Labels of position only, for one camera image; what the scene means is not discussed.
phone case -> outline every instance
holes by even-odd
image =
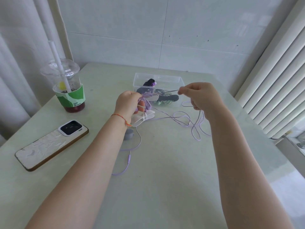
[[[15,157],[27,171],[31,172],[88,133],[89,129],[84,125],[71,136],[64,136],[56,129],[28,146],[25,146],[23,149],[18,150],[15,153]]]

table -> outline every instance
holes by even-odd
[[[185,84],[211,82],[238,120],[256,160],[295,227],[305,227],[304,178],[214,76],[89,63],[80,71],[86,96],[84,110],[67,113],[53,97],[0,148],[0,228],[25,227],[113,113],[118,95],[133,90],[136,72],[181,76]],[[185,111],[194,120],[198,116],[192,108],[163,110],[169,114]],[[14,153],[71,119],[87,126],[89,134],[34,172],[27,172]],[[94,228],[227,228],[211,138],[201,133],[198,142],[190,128],[171,119],[144,122],[138,129],[142,144],[132,151],[127,171],[111,178]],[[210,132],[207,121],[203,129]],[[130,148],[138,142],[136,135],[122,147]],[[114,172],[124,169],[127,156],[127,152],[119,153]]]

forearm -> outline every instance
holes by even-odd
[[[26,228],[93,227],[126,128],[122,118],[112,116]]]
[[[209,121],[228,227],[293,228],[232,113],[223,106]]]

bracelet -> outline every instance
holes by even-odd
[[[112,114],[111,116],[113,116],[113,115],[120,116],[121,118],[123,118],[123,119],[124,119],[125,124],[126,124],[127,126],[131,126],[131,127],[132,127],[132,125],[130,125],[130,124],[128,124],[128,123],[127,123],[127,120],[126,120],[126,119],[125,119],[123,116],[121,116],[121,115],[119,115],[119,114]]]

gray round object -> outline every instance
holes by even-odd
[[[131,128],[128,128],[125,132],[125,135],[124,135],[124,140],[130,140],[133,138],[135,134],[133,133],[133,130]]]

